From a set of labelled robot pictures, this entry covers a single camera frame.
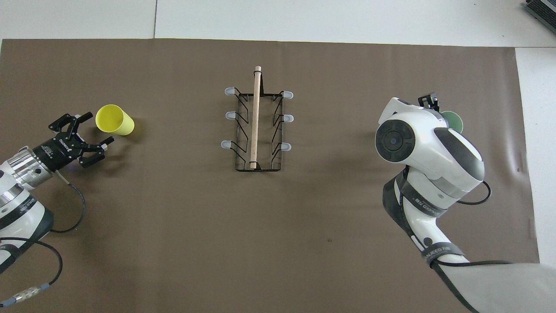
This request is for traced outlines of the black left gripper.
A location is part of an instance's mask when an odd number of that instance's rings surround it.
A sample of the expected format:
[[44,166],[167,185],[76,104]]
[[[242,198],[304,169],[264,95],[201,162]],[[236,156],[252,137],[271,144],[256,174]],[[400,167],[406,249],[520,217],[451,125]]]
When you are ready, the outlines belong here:
[[90,145],[77,134],[79,125],[92,117],[91,112],[75,116],[66,113],[48,125],[50,131],[58,134],[33,148],[33,152],[50,172],[56,172],[74,160],[78,160],[83,168],[88,168],[105,158],[108,145],[115,141],[113,136],[97,145]]

